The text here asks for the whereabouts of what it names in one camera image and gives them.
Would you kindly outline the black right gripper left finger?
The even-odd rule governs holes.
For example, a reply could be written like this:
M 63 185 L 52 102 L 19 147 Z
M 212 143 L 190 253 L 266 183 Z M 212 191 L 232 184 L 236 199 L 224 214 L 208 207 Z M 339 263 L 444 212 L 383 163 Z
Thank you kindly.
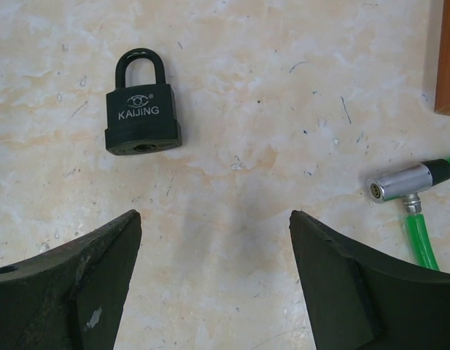
M 130 210 L 0 268 L 0 349 L 113 349 L 141 244 Z

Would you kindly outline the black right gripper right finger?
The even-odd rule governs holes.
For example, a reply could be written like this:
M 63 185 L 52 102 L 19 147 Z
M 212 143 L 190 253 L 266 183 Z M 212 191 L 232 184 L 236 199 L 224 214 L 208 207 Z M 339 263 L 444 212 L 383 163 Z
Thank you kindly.
M 317 349 L 450 349 L 450 273 L 346 237 L 303 211 L 290 216 Z

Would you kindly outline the black Kaijing padlock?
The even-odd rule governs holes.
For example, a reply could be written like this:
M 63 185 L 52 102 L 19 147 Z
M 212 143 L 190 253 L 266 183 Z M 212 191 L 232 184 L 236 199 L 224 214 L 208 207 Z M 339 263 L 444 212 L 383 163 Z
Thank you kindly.
M 126 72 L 136 60 L 149 60 L 155 83 L 126 85 Z M 147 48 L 126 52 L 117 62 L 115 89 L 106 95 L 105 148 L 117 156 L 162 152 L 182 146 L 174 91 L 166 82 L 160 56 Z

